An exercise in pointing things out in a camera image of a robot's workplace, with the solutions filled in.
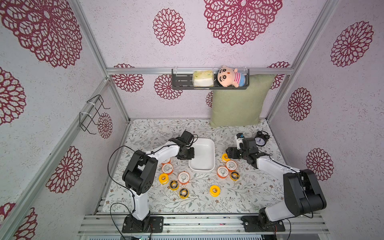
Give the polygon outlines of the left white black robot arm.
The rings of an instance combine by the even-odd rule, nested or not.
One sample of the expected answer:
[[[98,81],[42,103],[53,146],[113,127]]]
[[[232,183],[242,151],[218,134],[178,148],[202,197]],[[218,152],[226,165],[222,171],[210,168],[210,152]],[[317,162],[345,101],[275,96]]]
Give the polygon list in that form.
[[[132,216],[137,221],[143,221],[149,214],[148,194],[159,165],[166,160],[176,157],[179,160],[191,160],[195,157],[192,144],[195,136],[187,134],[171,138],[163,146],[152,151],[134,151],[122,180],[128,189],[134,193],[134,210]]]

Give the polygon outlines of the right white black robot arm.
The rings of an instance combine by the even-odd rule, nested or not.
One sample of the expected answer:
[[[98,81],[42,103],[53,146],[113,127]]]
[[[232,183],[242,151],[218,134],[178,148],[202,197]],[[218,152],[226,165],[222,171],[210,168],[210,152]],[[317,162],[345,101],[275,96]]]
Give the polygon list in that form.
[[[313,214],[327,207],[327,201],[312,170],[300,170],[278,163],[257,150],[226,149],[228,158],[245,160],[257,170],[264,171],[283,183],[284,199],[259,212],[261,222],[278,222],[301,215]]]

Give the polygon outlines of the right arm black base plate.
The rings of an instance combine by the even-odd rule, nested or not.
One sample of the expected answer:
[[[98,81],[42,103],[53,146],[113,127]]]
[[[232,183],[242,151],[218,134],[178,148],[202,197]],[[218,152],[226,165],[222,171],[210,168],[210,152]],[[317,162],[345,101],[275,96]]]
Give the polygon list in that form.
[[[245,232],[285,232],[286,228],[282,221],[271,222],[264,216],[242,216],[241,221]]]

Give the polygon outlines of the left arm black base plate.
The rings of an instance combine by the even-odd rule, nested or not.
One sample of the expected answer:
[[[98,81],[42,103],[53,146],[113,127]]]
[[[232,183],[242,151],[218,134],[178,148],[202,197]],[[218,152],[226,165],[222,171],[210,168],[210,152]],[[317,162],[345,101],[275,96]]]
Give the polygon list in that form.
[[[123,223],[122,233],[162,233],[164,217],[151,217],[148,215],[142,221],[127,216]]]

